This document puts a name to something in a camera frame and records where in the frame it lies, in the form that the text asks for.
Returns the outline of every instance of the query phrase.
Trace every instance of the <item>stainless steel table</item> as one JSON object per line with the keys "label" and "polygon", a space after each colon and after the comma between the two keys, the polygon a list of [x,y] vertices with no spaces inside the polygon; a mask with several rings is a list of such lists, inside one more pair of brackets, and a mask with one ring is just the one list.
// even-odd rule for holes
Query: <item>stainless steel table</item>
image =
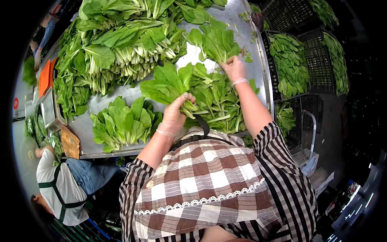
{"label": "stainless steel table", "polygon": [[[255,78],[255,85],[256,87],[260,88],[258,98],[267,107],[273,116],[274,105],[272,86],[269,75],[269,65],[267,62],[266,53],[264,51],[262,38],[258,32],[258,39],[255,39],[255,43],[251,43],[253,36],[251,36],[250,33],[251,31],[257,32],[257,29],[251,20],[249,22],[245,22],[238,16],[238,13],[243,13],[244,11],[249,13],[251,12],[251,8],[246,0],[228,0],[224,10],[214,7],[211,7],[207,10],[207,12],[209,12],[209,14],[211,14],[216,20],[228,23],[230,25],[229,28],[234,31],[234,40],[241,48],[245,47],[247,52],[251,53],[253,62],[246,63],[248,79]],[[186,21],[182,21],[178,27],[185,28],[188,32],[192,28],[199,28],[198,25],[189,24]],[[46,63],[48,59],[54,59],[57,57],[59,52],[58,43],[59,40],[51,48],[42,63]],[[199,48],[195,50],[195,46],[187,43],[187,54],[176,62],[176,67],[184,67],[189,62],[192,64],[200,62],[199,52]],[[215,68],[219,67],[216,62],[210,59],[206,59],[203,64],[206,66],[208,73],[215,72]],[[153,79],[153,73],[150,73],[144,80],[150,79]],[[140,141],[138,145],[133,144],[130,146],[124,146],[122,150],[112,153],[105,153],[102,150],[104,145],[96,144],[93,141],[93,122],[89,118],[90,114],[97,114],[102,109],[108,107],[109,102],[113,101],[117,96],[122,96],[122,98],[126,101],[126,104],[131,105],[136,98],[142,95],[139,85],[137,85],[135,88],[129,88],[129,86],[116,87],[113,93],[104,97],[101,97],[100,94],[92,96],[89,100],[89,108],[86,113],[75,117],[74,120],[68,120],[68,128],[80,139],[80,159],[136,155],[139,154],[145,147],[145,144]],[[155,111],[164,111],[163,104],[157,103],[153,100],[151,100],[151,103],[153,104]]]}

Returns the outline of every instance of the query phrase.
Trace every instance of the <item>leafy green vegetable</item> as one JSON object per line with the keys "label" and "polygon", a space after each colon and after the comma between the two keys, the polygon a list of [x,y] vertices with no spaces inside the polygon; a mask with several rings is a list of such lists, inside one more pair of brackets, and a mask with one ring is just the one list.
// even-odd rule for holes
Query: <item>leafy green vegetable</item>
{"label": "leafy green vegetable", "polygon": [[34,57],[28,57],[23,63],[22,80],[29,86],[36,86],[35,60]]}
{"label": "leafy green vegetable", "polygon": [[125,156],[117,157],[116,166],[123,167],[125,165]]}
{"label": "leafy green vegetable", "polygon": [[94,124],[94,142],[104,143],[103,151],[110,153],[122,149],[124,144],[138,144],[139,139],[146,143],[163,117],[160,112],[153,113],[152,104],[144,97],[137,98],[129,108],[118,96],[98,115],[90,114],[90,119]]}
{"label": "leafy green vegetable", "polygon": [[31,117],[25,119],[24,136],[30,137],[30,138],[34,139],[36,142],[36,138],[34,135],[34,125],[33,125],[33,120],[31,119]]}
{"label": "leafy green vegetable", "polygon": [[217,63],[226,62],[231,56],[239,55],[241,48],[234,42],[234,33],[226,29],[223,22],[210,18],[208,25],[201,25],[202,49]]}
{"label": "leafy green vegetable", "polygon": [[333,29],[334,26],[339,26],[339,20],[325,0],[308,0],[308,2],[322,21],[323,27],[329,26]]}
{"label": "leafy green vegetable", "polygon": [[[207,69],[204,65],[197,63],[194,67],[191,88],[188,92],[196,97],[199,110],[195,114],[199,114],[207,121],[211,129],[227,134],[233,134],[246,129],[238,94],[230,86],[226,75],[219,73],[207,74]],[[199,125],[196,120],[186,120],[186,128],[195,125]]]}
{"label": "leafy green vegetable", "polygon": [[246,136],[243,136],[243,137],[242,137],[242,140],[243,140],[243,142],[245,143],[245,146],[246,146],[247,148],[253,148],[253,142],[254,142],[254,140],[253,140],[253,137],[251,136],[251,134],[248,134],[248,135],[246,135]]}
{"label": "leafy green vegetable", "polygon": [[282,136],[286,141],[286,133],[296,127],[296,118],[293,116],[293,109],[290,102],[283,101],[276,103],[277,124],[282,130]]}
{"label": "leafy green vegetable", "polygon": [[38,114],[39,114],[39,105],[35,107],[35,112],[33,114],[33,119],[34,119],[34,130],[35,130],[35,137],[36,141],[38,143],[38,146],[41,148],[41,143],[44,140],[44,136],[42,132],[40,131],[39,124],[38,124]]}
{"label": "leafy green vegetable", "polygon": [[305,44],[286,34],[269,34],[270,54],[279,73],[278,91],[285,98],[307,92],[309,74],[304,54]]}
{"label": "leafy green vegetable", "polygon": [[39,114],[38,116],[38,126],[42,134],[46,137],[47,136],[47,129],[45,128],[45,124],[43,122],[43,117],[42,115]]}
{"label": "leafy green vegetable", "polygon": [[[209,18],[204,10],[195,11]],[[86,111],[87,89],[104,96],[115,85],[134,87],[160,60],[175,62],[185,55],[186,40],[177,28],[182,19],[174,0],[83,1],[79,18],[59,43],[55,91],[64,116]]]}
{"label": "leafy green vegetable", "polygon": [[251,59],[250,52],[246,52],[245,62],[253,63],[253,59]]}
{"label": "leafy green vegetable", "polygon": [[[154,80],[140,83],[141,93],[159,103],[171,104],[178,96],[188,91],[194,68],[191,63],[176,71],[175,65],[165,63],[164,67],[157,66],[154,70]],[[190,118],[197,108],[189,101],[185,101],[180,111]]]}
{"label": "leafy green vegetable", "polygon": [[329,57],[333,66],[333,73],[336,80],[336,94],[348,94],[347,65],[344,59],[344,50],[341,44],[330,34],[324,32],[323,46],[327,46]]}

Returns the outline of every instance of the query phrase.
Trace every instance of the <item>plastic bag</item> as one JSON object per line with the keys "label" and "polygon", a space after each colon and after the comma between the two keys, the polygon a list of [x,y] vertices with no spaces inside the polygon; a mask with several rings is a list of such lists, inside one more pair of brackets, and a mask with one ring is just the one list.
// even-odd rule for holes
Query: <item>plastic bag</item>
{"label": "plastic bag", "polygon": [[47,129],[45,129],[45,123],[43,122],[43,117],[39,114],[38,116],[38,125],[43,136],[47,136]]}

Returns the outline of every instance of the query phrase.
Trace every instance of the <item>plastic glove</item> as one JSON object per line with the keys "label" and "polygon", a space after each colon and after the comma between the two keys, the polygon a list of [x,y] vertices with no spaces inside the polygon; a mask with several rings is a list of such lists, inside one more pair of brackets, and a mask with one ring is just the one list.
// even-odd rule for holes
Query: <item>plastic glove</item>
{"label": "plastic glove", "polygon": [[39,69],[40,63],[42,62],[41,55],[42,55],[42,49],[38,48],[38,50],[35,53],[35,70]]}
{"label": "plastic glove", "polygon": [[187,118],[185,114],[180,112],[180,107],[186,100],[190,100],[196,105],[196,98],[191,93],[181,94],[173,103],[165,107],[163,121],[159,124],[156,132],[172,138],[179,134]]}
{"label": "plastic glove", "polygon": [[236,56],[232,56],[226,63],[221,63],[223,69],[227,73],[228,78],[231,81],[231,86],[235,86],[238,83],[247,82],[246,68],[242,61]]}

